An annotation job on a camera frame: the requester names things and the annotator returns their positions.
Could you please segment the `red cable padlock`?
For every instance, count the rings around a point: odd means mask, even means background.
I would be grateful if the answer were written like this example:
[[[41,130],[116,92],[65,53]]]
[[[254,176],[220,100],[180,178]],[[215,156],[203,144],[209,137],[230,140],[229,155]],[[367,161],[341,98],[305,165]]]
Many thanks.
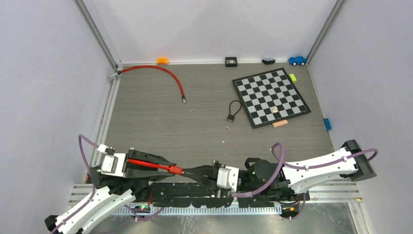
[[[127,162],[134,165],[145,166],[149,168],[161,169],[166,170],[170,174],[181,175],[183,173],[183,169],[174,165],[164,166],[160,164],[155,164],[151,162],[145,162],[136,159],[127,159]]]

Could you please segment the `black cable padlock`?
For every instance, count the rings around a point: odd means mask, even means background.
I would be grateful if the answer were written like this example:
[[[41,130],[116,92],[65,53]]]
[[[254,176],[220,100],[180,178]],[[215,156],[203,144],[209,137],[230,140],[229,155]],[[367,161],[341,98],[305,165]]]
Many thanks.
[[[239,108],[235,113],[231,112],[231,108],[232,108],[232,104],[234,103],[238,103],[239,104]],[[228,116],[227,116],[227,122],[231,122],[233,123],[235,120],[235,116],[238,114],[238,112],[242,109],[242,103],[239,100],[233,100],[230,102],[230,104],[228,105]]]

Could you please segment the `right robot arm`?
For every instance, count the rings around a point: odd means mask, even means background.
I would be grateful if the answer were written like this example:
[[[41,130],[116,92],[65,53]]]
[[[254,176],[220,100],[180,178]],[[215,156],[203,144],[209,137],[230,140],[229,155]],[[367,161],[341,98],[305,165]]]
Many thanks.
[[[280,171],[284,172],[284,175],[290,181],[286,181],[278,186],[278,194],[284,200],[291,200],[296,194],[305,193],[308,189],[335,179],[340,175],[350,175],[361,170],[361,166],[355,168],[356,157],[364,156],[366,153],[373,153],[370,158],[367,159],[369,164],[377,154],[378,150],[375,148],[360,151],[350,154],[345,148],[341,148],[330,154],[336,160],[326,162],[319,165],[304,165],[304,162],[298,162],[295,165],[285,162],[285,150],[284,145],[280,142],[275,143],[271,147],[271,153],[279,161],[273,175],[266,181],[261,187],[251,191],[238,193],[236,189],[231,192],[232,197],[247,198],[260,194],[264,190],[270,187],[275,181]]]

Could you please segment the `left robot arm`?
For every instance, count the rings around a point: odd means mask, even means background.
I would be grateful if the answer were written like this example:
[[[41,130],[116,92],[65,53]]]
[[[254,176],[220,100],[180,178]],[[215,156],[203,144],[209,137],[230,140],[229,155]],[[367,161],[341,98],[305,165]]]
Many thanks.
[[[89,168],[92,191],[69,211],[45,219],[52,234],[88,234],[102,220],[131,202],[150,201],[151,185],[181,175],[183,169],[162,156],[130,148],[127,153],[100,145],[104,158]]]

